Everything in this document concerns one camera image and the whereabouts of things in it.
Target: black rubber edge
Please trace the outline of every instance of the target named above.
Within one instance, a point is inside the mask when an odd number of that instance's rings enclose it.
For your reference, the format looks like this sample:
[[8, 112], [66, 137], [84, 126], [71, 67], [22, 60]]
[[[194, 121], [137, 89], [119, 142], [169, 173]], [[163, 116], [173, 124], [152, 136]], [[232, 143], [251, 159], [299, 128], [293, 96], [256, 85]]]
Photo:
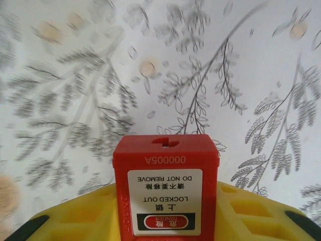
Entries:
[[29, 220], [19, 229], [17, 229], [13, 234], [11, 234], [5, 241], [26, 241], [48, 219], [48, 215], [42, 215], [40, 217]]
[[308, 235], [310, 235], [315, 241], [321, 241], [321, 227], [306, 216], [298, 214], [292, 211], [285, 211], [285, 214], [296, 225], [302, 228]]

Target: white label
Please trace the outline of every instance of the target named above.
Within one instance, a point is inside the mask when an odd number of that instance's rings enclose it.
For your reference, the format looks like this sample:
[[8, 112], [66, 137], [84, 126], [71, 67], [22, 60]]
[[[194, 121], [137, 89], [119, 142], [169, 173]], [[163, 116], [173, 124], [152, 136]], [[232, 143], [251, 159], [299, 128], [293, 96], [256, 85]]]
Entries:
[[133, 234], [200, 235], [202, 181], [201, 169], [129, 171]]

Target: floral wallpaper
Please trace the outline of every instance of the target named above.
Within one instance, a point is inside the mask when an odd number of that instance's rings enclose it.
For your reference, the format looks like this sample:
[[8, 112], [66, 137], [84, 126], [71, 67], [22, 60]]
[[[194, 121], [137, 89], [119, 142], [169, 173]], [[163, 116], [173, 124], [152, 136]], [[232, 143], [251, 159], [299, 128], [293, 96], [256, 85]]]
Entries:
[[114, 182], [124, 135], [209, 134], [219, 180], [321, 225], [318, 0], [0, 0], [0, 239]]

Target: red lockout tag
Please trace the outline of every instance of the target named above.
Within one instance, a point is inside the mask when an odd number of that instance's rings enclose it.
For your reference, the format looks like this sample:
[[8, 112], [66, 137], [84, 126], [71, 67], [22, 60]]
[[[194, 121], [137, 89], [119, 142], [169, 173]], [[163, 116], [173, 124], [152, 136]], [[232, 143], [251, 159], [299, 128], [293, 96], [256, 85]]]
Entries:
[[219, 155], [208, 135], [126, 136], [113, 166], [122, 241], [214, 239]]

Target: yellow plastic base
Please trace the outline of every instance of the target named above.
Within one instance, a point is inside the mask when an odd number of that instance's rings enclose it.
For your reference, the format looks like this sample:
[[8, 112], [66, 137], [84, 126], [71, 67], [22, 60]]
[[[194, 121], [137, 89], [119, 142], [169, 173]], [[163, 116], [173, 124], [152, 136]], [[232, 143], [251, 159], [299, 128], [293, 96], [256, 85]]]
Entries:
[[[284, 214], [286, 210], [304, 215], [293, 207], [218, 182], [214, 240], [314, 241]], [[28, 241], [120, 241], [114, 184], [33, 218], [44, 214], [50, 218]]]

